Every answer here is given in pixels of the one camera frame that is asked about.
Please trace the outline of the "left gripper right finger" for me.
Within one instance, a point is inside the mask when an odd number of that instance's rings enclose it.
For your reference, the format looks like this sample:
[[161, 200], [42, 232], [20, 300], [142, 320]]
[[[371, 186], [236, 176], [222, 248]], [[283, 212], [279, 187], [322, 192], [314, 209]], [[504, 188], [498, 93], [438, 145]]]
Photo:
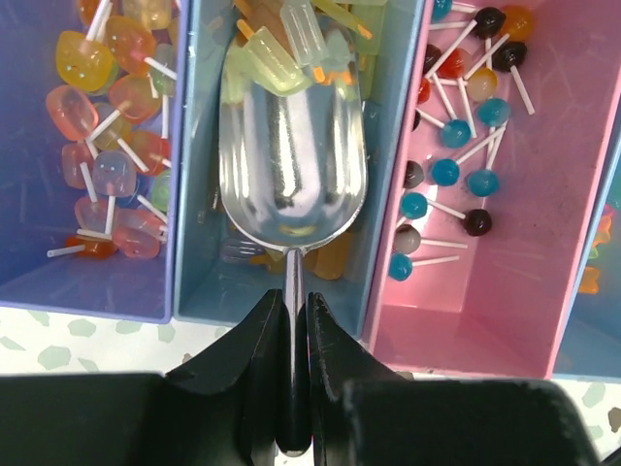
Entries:
[[317, 465], [597, 465], [579, 413], [555, 383], [410, 381], [309, 297], [310, 406]]

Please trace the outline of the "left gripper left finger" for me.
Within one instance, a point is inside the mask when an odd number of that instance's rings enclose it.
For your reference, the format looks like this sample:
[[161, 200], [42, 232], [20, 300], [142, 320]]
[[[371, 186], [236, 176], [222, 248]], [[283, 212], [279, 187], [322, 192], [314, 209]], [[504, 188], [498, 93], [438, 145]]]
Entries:
[[5, 465], [270, 465], [279, 291], [172, 371], [6, 376]]

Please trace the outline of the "metal candy scoop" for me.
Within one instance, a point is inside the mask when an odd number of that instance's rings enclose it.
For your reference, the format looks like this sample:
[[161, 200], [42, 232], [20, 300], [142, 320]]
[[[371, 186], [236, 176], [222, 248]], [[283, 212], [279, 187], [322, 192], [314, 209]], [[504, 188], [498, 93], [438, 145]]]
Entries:
[[221, 202], [237, 229], [284, 259], [285, 310], [276, 441], [290, 456], [311, 443], [304, 256], [340, 236], [360, 213], [368, 185], [357, 63], [343, 27], [324, 19], [325, 83], [273, 93], [250, 71], [248, 47], [231, 46], [220, 79]]

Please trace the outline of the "four-compartment candy tray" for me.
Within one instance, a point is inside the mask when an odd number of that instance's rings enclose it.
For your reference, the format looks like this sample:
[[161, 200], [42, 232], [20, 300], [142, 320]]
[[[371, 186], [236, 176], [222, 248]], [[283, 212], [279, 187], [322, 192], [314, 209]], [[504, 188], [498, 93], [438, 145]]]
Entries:
[[[430, 209], [422, 234], [462, 241], [453, 263], [415, 269], [398, 282], [387, 274], [390, 229], [399, 214], [397, 167], [429, 168], [449, 157], [428, 123], [409, 129], [406, 99], [427, 45], [444, 48], [450, 31], [428, 31], [418, 1], [385, 10], [374, 86], [365, 112], [368, 195], [351, 233], [343, 275], [311, 276], [339, 324], [382, 362], [400, 368], [471, 375], [543, 377], [553, 367], [569, 312], [578, 258], [596, 186], [610, 148], [620, 100], [620, 5], [616, 1], [531, 1], [535, 30], [519, 73], [535, 107], [529, 115], [513, 79], [498, 95], [512, 113], [493, 168], [499, 190], [485, 198], [467, 187], [485, 161], [471, 155], [455, 185], [424, 183], [426, 194], [457, 211], [487, 210], [489, 233], [468, 235], [458, 219]], [[253, 111], [256, 137], [278, 98], [225, 54], [237, 13], [228, 1], [193, 3], [180, 25], [183, 105], [171, 108], [180, 140], [175, 243], [153, 259], [50, 258], [78, 229], [82, 190], [66, 184], [65, 137], [46, 109], [61, 80], [55, 49], [81, 26], [72, 1], [1, 5], [1, 302], [49, 313], [145, 322], [171, 318], [234, 325], [281, 278], [252, 265], [225, 263], [218, 246], [228, 218], [216, 210], [217, 140]]]

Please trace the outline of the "star candies pile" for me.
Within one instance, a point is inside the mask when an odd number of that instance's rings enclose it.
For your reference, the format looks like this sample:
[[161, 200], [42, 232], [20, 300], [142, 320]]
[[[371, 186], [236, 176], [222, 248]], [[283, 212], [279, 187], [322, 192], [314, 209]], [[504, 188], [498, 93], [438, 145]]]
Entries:
[[596, 295], [605, 260], [612, 259], [614, 248], [620, 247], [620, 188], [613, 187], [605, 202], [595, 238], [589, 249], [586, 267], [580, 280], [578, 293]]

